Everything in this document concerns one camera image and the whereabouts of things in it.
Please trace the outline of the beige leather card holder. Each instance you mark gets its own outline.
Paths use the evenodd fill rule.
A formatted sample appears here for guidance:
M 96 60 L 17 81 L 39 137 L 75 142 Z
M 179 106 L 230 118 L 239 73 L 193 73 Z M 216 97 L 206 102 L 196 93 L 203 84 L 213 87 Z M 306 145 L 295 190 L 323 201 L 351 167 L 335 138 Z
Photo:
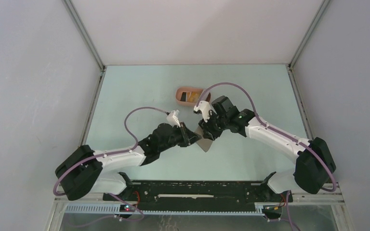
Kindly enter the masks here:
M 204 137 L 204 133 L 201 127 L 197 127 L 195 133 L 198 134 L 201 139 L 196 142 L 196 144 L 204 151 L 207 152 L 212 146 L 213 140 Z

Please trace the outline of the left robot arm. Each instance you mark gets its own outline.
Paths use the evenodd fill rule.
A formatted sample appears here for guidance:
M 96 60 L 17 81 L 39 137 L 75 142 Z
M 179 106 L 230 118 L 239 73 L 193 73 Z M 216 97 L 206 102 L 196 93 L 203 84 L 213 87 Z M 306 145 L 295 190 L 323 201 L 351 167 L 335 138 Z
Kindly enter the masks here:
M 150 164 L 162 152 L 175 146 L 188 147 L 201 138 L 183 122 L 178 126 L 161 123 L 134 149 L 94 151 L 89 145 L 82 145 L 56 168 L 56 186 L 62 187 L 61 194 L 70 201 L 89 193 L 111 193 L 125 201 L 132 197 L 133 187 L 122 168 Z

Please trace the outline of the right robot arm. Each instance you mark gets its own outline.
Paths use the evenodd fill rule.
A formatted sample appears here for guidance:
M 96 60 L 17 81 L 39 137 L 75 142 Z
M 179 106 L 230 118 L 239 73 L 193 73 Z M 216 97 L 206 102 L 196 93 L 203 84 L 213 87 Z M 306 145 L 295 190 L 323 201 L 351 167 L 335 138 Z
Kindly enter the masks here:
M 271 173 L 264 180 L 261 195 L 267 201 L 274 201 L 281 193 L 295 189 L 317 194 L 336 170 L 323 139 L 316 137 L 309 140 L 287 133 L 267 123 L 250 109 L 238 110 L 226 96 L 212 103 L 200 101 L 194 106 L 194 113 L 202 116 L 198 125 L 204 138 L 214 141 L 229 130 L 281 151 L 294 164 L 294 168 Z

